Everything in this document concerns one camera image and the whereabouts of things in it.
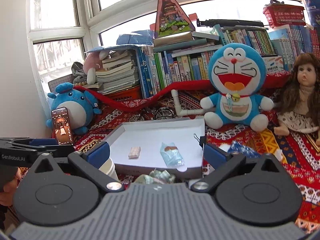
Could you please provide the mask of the white PVC pipe elbow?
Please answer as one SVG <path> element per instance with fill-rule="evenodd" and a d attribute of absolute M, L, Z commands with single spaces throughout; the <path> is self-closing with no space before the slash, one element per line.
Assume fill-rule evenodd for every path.
<path fill-rule="evenodd" d="M 215 107 L 203 109 L 197 97 L 185 92 L 179 93 L 178 90 L 173 89 L 171 95 L 177 116 L 204 115 L 207 112 L 215 111 Z"/>

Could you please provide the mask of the person's left hand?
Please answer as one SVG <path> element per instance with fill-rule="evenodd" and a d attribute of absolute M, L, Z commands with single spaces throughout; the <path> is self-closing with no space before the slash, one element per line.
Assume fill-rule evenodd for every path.
<path fill-rule="evenodd" d="M 3 187 L 3 192 L 0 193 L 0 204 L 3 206 L 11 206 L 13 202 L 13 196 L 18 187 L 18 183 L 22 179 L 22 172 L 20 168 L 17 169 L 17 172 L 14 176 L 14 179 L 6 183 Z"/>

